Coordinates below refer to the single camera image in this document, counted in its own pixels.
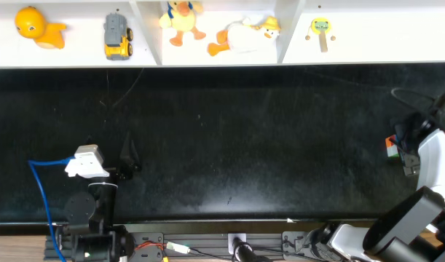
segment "white duck plush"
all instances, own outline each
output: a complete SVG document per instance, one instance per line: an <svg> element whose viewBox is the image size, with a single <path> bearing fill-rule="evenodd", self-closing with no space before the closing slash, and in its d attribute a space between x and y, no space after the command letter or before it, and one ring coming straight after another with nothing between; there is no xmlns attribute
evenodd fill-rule
<svg viewBox="0 0 445 262"><path fill-rule="evenodd" d="M208 52L216 56L221 51L252 52L269 47L280 33L280 27L275 17L268 17L260 26L251 25L249 18L243 22L229 25L227 30L217 33L217 42L208 45Z"/></svg>

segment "white connector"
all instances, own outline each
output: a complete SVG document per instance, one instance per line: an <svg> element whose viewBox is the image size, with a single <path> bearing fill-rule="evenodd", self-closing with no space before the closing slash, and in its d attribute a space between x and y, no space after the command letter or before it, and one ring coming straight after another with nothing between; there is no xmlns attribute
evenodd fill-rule
<svg viewBox="0 0 445 262"><path fill-rule="evenodd" d="M109 172L103 169L103 157L97 145L80 146L75 152L75 159L70 160L65 168L69 177L75 175L83 178L108 177Z"/></svg>
<svg viewBox="0 0 445 262"><path fill-rule="evenodd" d="M188 254L190 253L190 248L184 245L180 245L174 242L167 242L167 246L165 247L169 250L173 250L176 251L178 253L182 253L182 254Z"/></svg>

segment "black tabletop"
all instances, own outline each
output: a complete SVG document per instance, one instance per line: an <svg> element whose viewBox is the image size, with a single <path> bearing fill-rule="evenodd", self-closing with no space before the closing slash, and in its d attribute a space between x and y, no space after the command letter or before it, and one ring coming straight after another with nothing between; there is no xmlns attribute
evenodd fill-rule
<svg viewBox="0 0 445 262"><path fill-rule="evenodd" d="M90 139L114 165L127 132L143 169L118 223L375 218L417 185L385 150L409 113L390 89L445 90L445 64L150 68L130 90L140 72L0 70L0 223L47 220L28 159ZM37 168L56 222L88 184L64 168Z"/></svg>

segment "toy handle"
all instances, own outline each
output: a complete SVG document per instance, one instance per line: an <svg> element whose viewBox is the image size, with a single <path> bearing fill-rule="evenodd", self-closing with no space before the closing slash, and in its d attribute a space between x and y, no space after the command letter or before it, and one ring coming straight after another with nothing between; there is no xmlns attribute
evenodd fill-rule
<svg viewBox="0 0 445 262"><path fill-rule="evenodd" d="M321 52L327 52L326 32L324 31L319 33L319 45L321 47Z"/></svg>

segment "blue cable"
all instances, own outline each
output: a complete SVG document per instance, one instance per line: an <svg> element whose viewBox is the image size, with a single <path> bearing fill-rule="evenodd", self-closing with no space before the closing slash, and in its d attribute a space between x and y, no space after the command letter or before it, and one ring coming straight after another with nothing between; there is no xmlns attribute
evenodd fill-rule
<svg viewBox="0 0 445 262"><path fill-rule="evenodd" d="M52 242L54 243L55 252L59 256L60 260L62 262L66 262L65 258L62 255L62 252L60 251L57 241L55 241L55 234L54 234L54 228L52 227L52 219L50 217L50 211L49 211L49 205L47 204L47 198L46 194L44 193L44 189L42 188L41 181L39 180L38 172L36 172L36 169L34 166L50 166L55 164L68 164L70 162L70 159L74 159L74 157L69 157L67 159L62 159L58 161L49 161L49 162L38 162L33 160L28 160L28 165L31 168L31 171L33 172L34 178L36 179L36 182L38 183L39 190L42 195L42 200L44 201L44 208L46 209L46 215L47 215L47 222L49 224L49 231L50 236L52 237Z"/></svg>

